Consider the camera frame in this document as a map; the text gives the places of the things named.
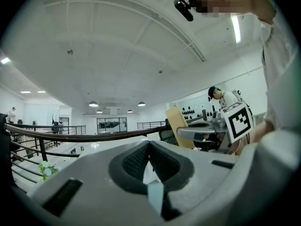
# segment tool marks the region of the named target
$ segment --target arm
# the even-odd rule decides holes
[[[263,121],[257,125],[250,133],[250,144],[258,143],[262,137],[270,132],[274,131],[274,126],[268,121]],[[246,136],[241,138],[239,141],[235,142],[233,145],[233,150],[229,154],[235,153],[235,155],[240,155],[244,147],[248,144]]]

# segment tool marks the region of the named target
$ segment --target white shirt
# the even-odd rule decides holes
[[[233,105],[238,101],[237,97],[229,91],[222,91],[221,108],[225,108],[227,106]]]
[[[8,121],[12,121],[13,123],[15,123],[15,119],[16,119],[16,114],[13,111],[9,111],[8,112]]]
[[[268,90],[274,81],[285,72],[288,62],[299,47],[280,9],[275,9],[276,15],[272,25],[261,21],[261,41],[263,44],[261,60]],[[264,119],[272,123],[275,129],[281,127],[269,102],[269,97]]]

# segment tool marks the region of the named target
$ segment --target green plant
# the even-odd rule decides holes
[[[40,172],[42,173],[43,180],[45,181],[48,177],[58,172],[55,168],[55,164],[52,166],[49,162],[43,161],[39,164]]]

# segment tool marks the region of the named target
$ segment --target white wall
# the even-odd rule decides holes
[[[23,109],[24,109],[23,99],[9,93],[7,90],[3,89],[2,87],[0,87],[0,98],[1,98],[0,113],[7,114],[8,111],[10,111],[13,107],[15,107],[16,108],[15,123],[17,123],[18,120],[23,120]]]
[[[66,105],[60,105],[59,115],[60,117],[69,117],[71,114],[71,108]]]
[[[32,125],[32,122],[35,121],[36,125],[39,126],[51,126],[52,115],[54,115],[54,121],[59,121],[61,109],[66,113],[66,116],[69,116],[70,108],[51,96],[28,98],[24,104],[23,124]]]
[[[250,106],[253,115],[267,111],[267,86],[263,68],[226,81],[225,85],[228,91],[240,90],[242,98]]]
[[[267,110],[267,86],[262,67],[215,86],[225,91],[240,90],[242,98],[251,107],[253,115],[265,113]],[[206,111],[209,113],[212,111],[212,105],[215,106],[216,111],[220,108],[218,100],[211,100],[208,102],[208,88],[175,100],[169,103],[168,106],[171,107],[174,104],[178,105],[181,111],[183,107],[185,108],[185,111],[187,111],[188,106],[190,106],[191,109],[194,109],[195,112],[197,111],[194,115],[187,115],[188,117],[192,116],[192,118],[195,118],[197,114],[200,114],[201,105],[204,105]]]
[[[129,116],[121,116],[127,118],[127,131],[134,131],[137,129],[138,115],[129,115]],[[83,125],[86,126],[86,134],[87,135],[97,135],[97,118],[110,118],[113,116],[83,116]]]
[[[184,72],[166,78],[160,85],[160,91],[148,95],[143,101],[150,106],[157,102],[169,103],[250,73],[262,67],[261,50],[262,45],[258,43],[197,66],[187,67]]]
[[[138,122],[165,121],[166,104],[159,104],[139,113]]]
[[[84,115],[82,112],[78,111],[77,109],[71,109],[71,116],[70,116],[70,126],[83,126],[84,123]]]

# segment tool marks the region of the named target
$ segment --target ceiling beam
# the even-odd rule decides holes
[[[90,1],[90,0],[71,0],[70,2],[72,2],[72,3],[76,3],[76,2],[88,3],[89,1]],[[47,5],[44,5],[44,7],[54,6],[54,5],[57,5],[57,4],[60,4],[60,3],[61,3],[61,1],[60,1],[60,2],[53,2],[53,3],[49,3],[49,4],[47,4]],[[95,0],[94,3],[99,3],[99,4],[106,4],[106,5],[116,6],[116,7],[119,7],[119,8],[124,8],[124,9],[127,9],[127,10],[129,10],[129,11],[138,13],[138,14],[140,14],[140,15],[142,15],[142,16],[148,18],[148,19],[150,19],[151,21],[157,23],[158,25],[162,26],[163,28],[167,29],[167,30],[168,30],[169,32],[171,32],[175,37],[177,37],[182,43],[186,44],[186,42],[185,42],[182,38],[180,38],[180,37],[179,37],[174,31],[172,31],[170,28],[166,27],[164,24],[162,24],[162,23],[159,22],[158,20],[154,19],[153,17],[151,17],[151,16],[149,16],[149,15],[147,15],[147,14],[145,14],[145,13],[140,12],[139,10],[136,10],[136,9],[134,9],[134,8],[130,8],[130,7],[127,7],[127,6],[123,6],[123,5],[120,5],[120,4],[118,4],[118,3],[108,2],[108,1],[99,1],[99,0]],[[188,35],[184,34],[182,31],[179,31],[179,32],[182,33],[182,35],[184,35],[185,37],[189,37]],[[195,37],[194,34],[193,34],[192,37],[190,36],[189,39],[190,39],[190,40],[194,40],[193,37]],[[199,44],[199,45],[201,44],[202,49],[204,49],[204,45],[201,43],[201,41],[195,42],[195,44],[197,45],[197,47],[199,47],[198,44]],[[192,51],[192,53],[193,53],[196,57],[198,57],[197,54],[196,54],[193,50],[191,50],[191,51]]]
[[[134,39],[134,44],[137,44],[141,38],[141,36],[143,35],[144,31],[147,29],[147,27],[150,25],[151,23],[151,20],[148,20],[143,26],[142,28],[140,29],[140,31],[137,33],[135,39]],[[132,51],[130,51],[126,57],[126,59],[124,60],[124,63],[122,65],[122,68],[126,68],[127,67],[127,63],[128,63],[128,60],[130,59],[130,56],[132,54]]]
[[[120,47],[125,50],[130,50],[138,54],[142,54],[145,56],[148,56],[154,60],[157,60],[160,64],[166,64],[170,68],[181,71],[180,66],[177,65],[172,60],[166,59],[161,54],[152,51],[148,48],[145,48],[140,45],[133,44],[131,42],[128,42],[126,40],[116,38],[109,35],[99,35],[99,34],[87,34],[82,32],[64,32],[61,34],[56,35],[55,40],[57,42],[69,42],[69,41],[86,41],[86,42],[92,42],[95,44],[104,44],[104,45],[111,45],[115,47]]]

